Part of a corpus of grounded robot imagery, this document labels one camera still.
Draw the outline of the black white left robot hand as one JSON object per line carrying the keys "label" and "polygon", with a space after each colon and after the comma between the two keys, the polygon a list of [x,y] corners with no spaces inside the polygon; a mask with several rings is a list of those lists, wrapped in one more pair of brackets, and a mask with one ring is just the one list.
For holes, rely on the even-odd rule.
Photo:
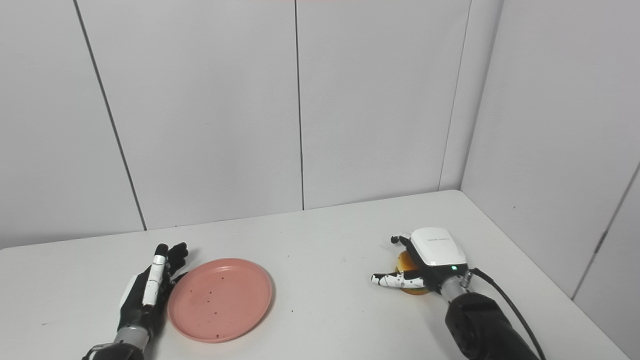
{"label": "black white left robot hand", "polygon": [[176,273],[186,265],[189,250],[185,242],[175,244],[171,248],[161,243],[156,248],[156,251],[158,250],[166,256],[166,265],[162,272],[155,305],[143,304],[144,291],[151,269],[149,266],[135,278],[128,296],[120,307],[117,330],[140,327],[146,330],[151,338],[162,330],[164,311],[169,297],[176,284],[186,275],[186,273],[180,275]]}

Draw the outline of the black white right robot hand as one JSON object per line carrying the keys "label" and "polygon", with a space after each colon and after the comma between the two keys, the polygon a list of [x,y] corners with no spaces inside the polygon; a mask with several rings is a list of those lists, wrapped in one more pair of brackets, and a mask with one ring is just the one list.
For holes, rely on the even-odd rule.
{"label": "black white right robot hand", "polygon": [[448,302],[473,291],[466,255],[446,228],[418,228],[411,234],[393,235],[390,241],[405,250],[394,271],[372,274],[373,284],[414,295],[437,293]]}

